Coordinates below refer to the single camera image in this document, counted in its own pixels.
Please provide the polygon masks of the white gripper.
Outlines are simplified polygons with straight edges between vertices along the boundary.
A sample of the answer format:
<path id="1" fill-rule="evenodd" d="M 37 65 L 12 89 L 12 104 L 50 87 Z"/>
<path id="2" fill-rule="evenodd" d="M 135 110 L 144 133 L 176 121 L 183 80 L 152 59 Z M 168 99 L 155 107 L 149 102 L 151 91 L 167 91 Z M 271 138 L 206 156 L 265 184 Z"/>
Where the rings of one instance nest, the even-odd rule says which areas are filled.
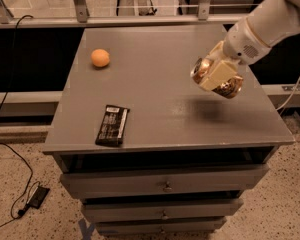
<path id="1" fill-rule="evenodd" d="M 208 53 L 208 59 L 213 63 L 203 62 L 204 74 L 199 86 L 212 91 L 237 74 L 234 63 L 222 60 L 225 55 L 242 64 L 251 65 L 270 51 L 271 48 L 260 40 L 252 30 L 248 18 L 244 17 L 229 29 L 224 42 L 218 42 Z"/>

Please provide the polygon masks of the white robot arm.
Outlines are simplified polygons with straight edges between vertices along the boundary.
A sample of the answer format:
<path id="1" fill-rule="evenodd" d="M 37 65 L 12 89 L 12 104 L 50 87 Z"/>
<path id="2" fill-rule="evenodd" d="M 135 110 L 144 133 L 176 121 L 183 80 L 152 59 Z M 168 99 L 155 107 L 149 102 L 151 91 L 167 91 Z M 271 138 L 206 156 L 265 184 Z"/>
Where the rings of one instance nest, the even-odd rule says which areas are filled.
<path id="1" fill-rule="evenodd" d="M 239 87 L 239 66 L 259 61 L 276 44 L 299 33 L 300 0 L 264 0 L 229 29 L 191 77 L 206 91 Z"/>

